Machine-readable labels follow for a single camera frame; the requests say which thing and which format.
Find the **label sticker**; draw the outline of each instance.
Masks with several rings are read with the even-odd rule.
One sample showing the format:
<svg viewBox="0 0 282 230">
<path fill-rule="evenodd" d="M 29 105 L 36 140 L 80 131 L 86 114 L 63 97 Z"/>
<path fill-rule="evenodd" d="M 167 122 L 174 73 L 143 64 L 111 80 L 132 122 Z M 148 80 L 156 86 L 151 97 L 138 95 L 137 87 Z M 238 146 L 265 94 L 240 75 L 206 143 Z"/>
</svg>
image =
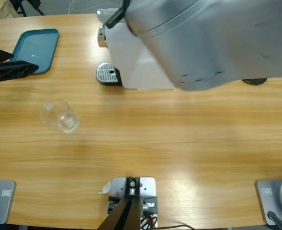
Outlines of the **label sticker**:
<svg viewBox="0 0 282 230">
<path fill-rule="evenodd" d="M 72 128 L 75 125 L 74 119 L 72 117 L 67 119 L 65 124 L 68 126 L 68 128 Z"/>
<path fill-rule="evenodd" d="M 1 196 L 11 196 L 12 190 L 3 189 Z"/>
<path fill-rule="evenodd" d="M 48 110 L 48 111 L 51 110 L 53 107 L 54 106 L 51 103 L 48 103 L 48 104 L 45 105 L 45 109 Z"/>
<path fill-rule="evenodd" d="M 272 195 L 273 191 L 271 190 L 271 188 L 262 188 L 262 194 L 263 195 Z"/>
</svg>

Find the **white paper tag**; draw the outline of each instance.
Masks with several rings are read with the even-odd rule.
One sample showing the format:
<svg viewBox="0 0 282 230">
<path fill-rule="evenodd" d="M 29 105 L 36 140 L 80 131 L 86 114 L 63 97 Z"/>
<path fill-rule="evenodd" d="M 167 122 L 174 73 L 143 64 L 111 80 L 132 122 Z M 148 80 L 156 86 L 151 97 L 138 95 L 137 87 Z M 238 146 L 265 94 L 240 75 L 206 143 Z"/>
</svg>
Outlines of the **white paper tag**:
<svg viewBox="0 0 282 230">
<path fill-rule="evenodd" d="M 65 124 L 68 126 L 68 128 L 72 128 L 75 125 L 74 119 L 72 117 L 67 119 Z"/>
<path fill-rule="evenodd" d="M 106 185 L 102 188 L 102 191 L 98 194 L 107 194 L 111 191 L 111 181 L 108 181 Z"/>
<path fill-rule="evenodd" d="M 12 190 L 3 189 L 1 196 L 11 196 Z"/>
</svg>

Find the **wooden crate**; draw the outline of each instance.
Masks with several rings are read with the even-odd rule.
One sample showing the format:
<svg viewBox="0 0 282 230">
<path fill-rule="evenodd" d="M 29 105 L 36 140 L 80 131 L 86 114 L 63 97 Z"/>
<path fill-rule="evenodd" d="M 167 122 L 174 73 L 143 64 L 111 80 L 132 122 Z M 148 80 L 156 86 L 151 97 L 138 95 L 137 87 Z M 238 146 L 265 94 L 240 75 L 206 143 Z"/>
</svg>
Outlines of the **wooden crate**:
<svg viewBox="0 0 282 230">
<path fill-rule="evenodd" d="M 19 15 L 15 9 L 9 5 L 9 0 L 0 0 L 0 19 L 16 17 L 19 17 Z"/>
</svg>

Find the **teal tray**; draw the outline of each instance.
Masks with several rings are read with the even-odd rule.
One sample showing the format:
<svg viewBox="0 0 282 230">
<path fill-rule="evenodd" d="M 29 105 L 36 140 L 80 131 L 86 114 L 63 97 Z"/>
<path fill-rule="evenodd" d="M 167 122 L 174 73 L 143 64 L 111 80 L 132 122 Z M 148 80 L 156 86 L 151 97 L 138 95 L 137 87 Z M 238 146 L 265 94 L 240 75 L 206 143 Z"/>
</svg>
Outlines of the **teal tray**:
<svg viewBox="0 0 282 230">
<path fill-rule="evenodd" d="M 51 67 L 58 38 L 56 29 L 26 31 L 20 36 L 10 61 L 27 61 L 39 66 L 34 74 L 46 73 Z"/>
</svg>

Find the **floor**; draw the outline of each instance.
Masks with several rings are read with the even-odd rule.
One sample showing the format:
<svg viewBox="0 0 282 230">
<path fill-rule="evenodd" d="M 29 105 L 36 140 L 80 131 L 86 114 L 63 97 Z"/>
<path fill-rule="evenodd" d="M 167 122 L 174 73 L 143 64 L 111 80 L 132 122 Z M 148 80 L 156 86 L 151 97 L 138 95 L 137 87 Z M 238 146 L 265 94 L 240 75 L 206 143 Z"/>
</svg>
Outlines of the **floor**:
<svg viewBox="0 0 282 230">
<path fill-rule="evenodd" d="M 40 10 L 46 15 L 95 13 L 99 8 L 117 8 L 123 0 L 41 0 Z M 28 1 L 23 1 L 27 16 L 39 16 Z"/>
</svg>

